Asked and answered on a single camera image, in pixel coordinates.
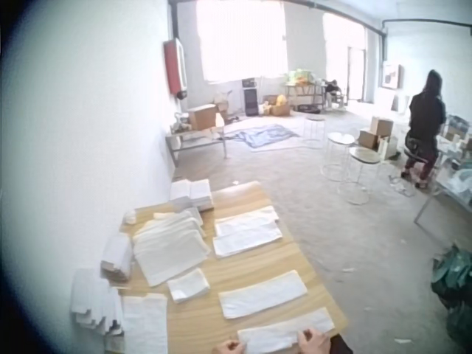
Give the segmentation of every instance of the white wall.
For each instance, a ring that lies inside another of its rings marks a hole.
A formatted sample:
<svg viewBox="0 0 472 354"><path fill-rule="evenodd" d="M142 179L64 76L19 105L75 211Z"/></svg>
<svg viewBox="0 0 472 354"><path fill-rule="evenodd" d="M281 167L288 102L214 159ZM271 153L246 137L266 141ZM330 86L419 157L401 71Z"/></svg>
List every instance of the white wall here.
<svg viewBox="0 0 472 354"><path fill-rule="evenodd" d="M357 16L368 24L378 27L379 21L336 3L337 10ZM287 39L288 70L310 69L317 77L326 77L326 48L323 31L323 11L309 9L297 4L284 3ZM229 96L230 112L244 106L240 81L223 84L208 84L202 72L200 41L197 33L196 1L178 4L178 32L185 49L185 64L188 79L188 96L182 108L192 108L212 102L218 92L232 90ZM378 36L368 32L369 54L367 58L366 100L373 100L378 75ZM257 90L260 100L265 94L285 92L284 78L263 79Z"/></svg>
<svg viewBox="0 0 472 354"><path fill-rule="evenodd" d="M62 353L102 353L69 316L127 209L167 200L176 105L167 0L40 1L2 53L2 265Z"/></svg>
<svg viewBox="0 0 472 354"><path fill-rule="evenodd" d="M387 59L403 67L399 96L423 89L431 69L442 76L446 110L472 122L472 36L468 28L445 24L388 24Z"/></svg>

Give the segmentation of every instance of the poster on wall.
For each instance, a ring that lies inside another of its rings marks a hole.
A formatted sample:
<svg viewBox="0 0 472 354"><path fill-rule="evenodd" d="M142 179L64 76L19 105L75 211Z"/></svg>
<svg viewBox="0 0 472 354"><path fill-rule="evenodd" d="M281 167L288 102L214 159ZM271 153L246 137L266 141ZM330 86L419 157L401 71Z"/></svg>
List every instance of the poster on wall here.
<svg viewBox="0 0 472 354"><path fill-rule="evenodd" d="M400 82L400 65L384 61L382 73L382 87L386 89L398 89L398 83Z"/></svg>

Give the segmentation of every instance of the stool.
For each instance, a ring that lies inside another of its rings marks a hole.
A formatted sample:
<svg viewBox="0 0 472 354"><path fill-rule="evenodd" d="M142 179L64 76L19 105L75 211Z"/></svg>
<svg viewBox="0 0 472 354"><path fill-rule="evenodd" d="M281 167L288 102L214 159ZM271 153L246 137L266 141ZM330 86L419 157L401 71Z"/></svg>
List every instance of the stool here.
<svg viewBox="0 0 472 354"><path fill-rule="evenodd" d="M306 125L307 123L309 124L310 126L310 136L309 137L306 137ZM322 136L317 138L316 136L318 135L318 125L322 125L321 129L322 129ZM315 126L315 135L313 136L313 126ZM305 117L305 119L303 120L303 140L305 142L320 142L319 145L314 145L312 146L312 144L308 144L308 147L309 148L312 148L312 149L322 149L323 148L323 144L325 142L325 136L326 136L326 122L325 122L325 118L324 117L320 117L320 116L309 116L309 117Z"/></svg>
<svg viewBox="0 0 472 354"><path fill-rule="evenodd" d="M419 157L418 155L413 153L407 147L403 149L403 152L409 159L413 159L415 163L419 162L425 164L426 162L428 162L426 159ZM403 172L400 172L400 176L394 176L394 173L397 172L397 168L393 165L392 169L392 172L389 174L390 186L392 186L400 194L406 197L412 197L416 191L414 188L413 178L411 178L410 182L408 182L406 179L401 177L401 173Z"/></svg>
<svg viewBox="0 0 472 354"><path fill-rule="evenodd" d="M351 147L349 149L349 155L351 159L349 159L349 163L347 164L347 169L349 169L351 160L356 160L361 163L361 169L359 170L358 178L353 181L349 180L349 176L346 173L345 179L338 185L338 193L343 196L343 198L354 205L363 205L366 204L370 199L370 194L373 191L373 186L375 181L377 181L378 171L380 170L380 162L381 157L378 153L374 150L367 149L365 147ZM362 172L365 165L377 165L377 171L375 173L375 180L370 183L370 189L364 186L360 180L362 176ZM361 192L363 197L361 198L353 198L353 194L358 194Z"/></svg>
<svg viewBox="0 0 472 354"><path fill-rule="evenodd" d="M355 141L354 136L349 134L342 133L329 133L327 135L327 145L326 145L326 162L322 168L321 172L324 177L330 181L340 182L344 177L344 167L347 160L347 149ZM330 162L333 159L333 153L336 148L341 148L341 158L339 162ZM331 169L336 168L338 170L338 176L333 176L333 173L329 172Z"/></svg>

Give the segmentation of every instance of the concrete floor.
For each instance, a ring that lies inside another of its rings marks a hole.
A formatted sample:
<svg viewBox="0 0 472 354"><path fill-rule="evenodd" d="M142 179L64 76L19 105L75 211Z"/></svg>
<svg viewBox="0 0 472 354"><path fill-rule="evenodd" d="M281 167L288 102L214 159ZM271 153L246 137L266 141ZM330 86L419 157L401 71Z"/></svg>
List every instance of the concrete floor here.
<svg viewBox="0 0 472 354"><path fill-rule="evenodd" d="M369 124L349 112L325 117L327 131L355 133ZM302 132L302 117L263 119ZM255 153L242 142L229 142L228 153L223 159L220 145L185 151L176 176L209 178L212 190L234 181L260 181L346 314L349 326L343 337L355 353L463 353L445 331L446 310L429 280L434 255L455 240L472 247L470 215L444 197L426 210L421 226L414 224L426 196L395 192L389 185L390 165L381 167L369 203L353 206L337 193L338 184L320 173L323 150ZM375 169L365 170L364 176L373 178Z"/></svg>

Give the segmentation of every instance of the person's right hand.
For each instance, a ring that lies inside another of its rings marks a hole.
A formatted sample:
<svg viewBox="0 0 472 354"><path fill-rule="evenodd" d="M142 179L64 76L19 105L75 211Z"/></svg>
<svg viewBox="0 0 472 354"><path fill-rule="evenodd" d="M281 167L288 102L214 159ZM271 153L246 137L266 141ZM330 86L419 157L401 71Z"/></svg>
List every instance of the person's right hand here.
<svg viewBox="0 0 472 354"><path fill-rule="evenodd" d="M319 330L308 328L298 332L298 345L301 354L330 354L331 340Z"/></svg>
<svg viewBox="0 0 472 354"><path fill-rule="evenodd" d="M244 345L239 341L225 341L213 348L212 354L243 354Z"/></svg>

